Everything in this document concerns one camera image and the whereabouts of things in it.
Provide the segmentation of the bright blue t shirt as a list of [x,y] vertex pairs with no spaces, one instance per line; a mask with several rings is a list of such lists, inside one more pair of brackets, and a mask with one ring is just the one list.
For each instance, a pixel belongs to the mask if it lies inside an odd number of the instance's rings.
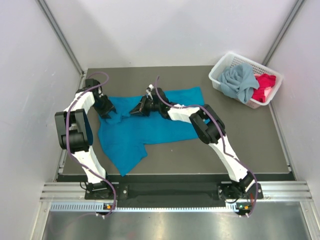
[[158,112],[149,116],[133,116],[130,111],[140,96],[109,98],[116,108],[110,118],[100,119],[98,138],[105,155],[121,176],[128,174],[148,154],[146,145],[196,139],[191,124],[164,119]]

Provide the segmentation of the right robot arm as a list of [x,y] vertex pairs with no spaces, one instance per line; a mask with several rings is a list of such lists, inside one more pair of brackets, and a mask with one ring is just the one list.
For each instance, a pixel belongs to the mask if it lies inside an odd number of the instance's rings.
[[129,114],[147,117],[151,112],[158,112],[167,120],[191,124],[198,138],[215,151],[231,180],[231,184],[220,192],[225,201],[248,197],[255,203],[259,193],[257,178],[238,159],[228,140],[224,123],[209,105],[174,103],[169,101],[161,88],[149,85],[146,94]]

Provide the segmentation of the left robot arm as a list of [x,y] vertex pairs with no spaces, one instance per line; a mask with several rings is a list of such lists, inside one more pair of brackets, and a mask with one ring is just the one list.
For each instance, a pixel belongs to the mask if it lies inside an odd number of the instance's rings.
[[111,199],[116,197],[115,188],[108,181],[108,174],[93,149],[94,135],[87,116],[91,108],[102,119],[109,119],[110,112],[117,112],[108,96],[103,94],[102,84],[94,78],[86,79],[84,88],[78,89],[72,103],[55,113],[58,142],[84,170],[86,198]]

